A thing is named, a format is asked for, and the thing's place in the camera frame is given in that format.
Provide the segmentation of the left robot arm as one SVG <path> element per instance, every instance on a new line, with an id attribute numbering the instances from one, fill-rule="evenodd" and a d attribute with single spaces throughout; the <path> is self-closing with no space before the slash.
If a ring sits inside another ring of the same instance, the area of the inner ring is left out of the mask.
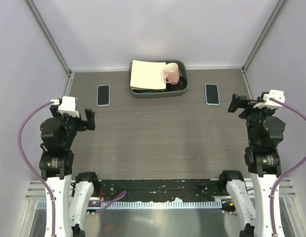
<path id="1" fill-rule="evenodd" d="M 99 194 L 101 184 L 95 172 L 76 176 L 70 191 L 74 153 L 71 145 L 78 132 L 95 129 L 95 113 L 85 109 L 86 120 L 78 112 L 60 112 L 50 107 L 52 117 L 41 126 L 42 156 L 39 162 L 46 192 L 47 237 L 83 237 L 84 219 L 91 197 Z"/>

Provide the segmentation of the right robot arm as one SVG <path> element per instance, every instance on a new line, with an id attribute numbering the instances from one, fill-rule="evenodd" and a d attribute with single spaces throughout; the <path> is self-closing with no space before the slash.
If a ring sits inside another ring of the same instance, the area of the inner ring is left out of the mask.
<path id="1" fill-rule="evenodd" d="M 218 189 L 230 195 L 240 220 L 241 237 L 282 237 L 279 184 L 281 162 L 277 146 L 283 141 L 285 123 L 274 116 L 285 102 L 284 92 L 263 92 L 257 100 L 232 95 L 228 112 L 243 109 L 239 118 L 246 120 L 248 147 L 245 163 L 251 175 L 255 201 L 250 200 L 241 172 L 224 170 L 219 176 Z"/>

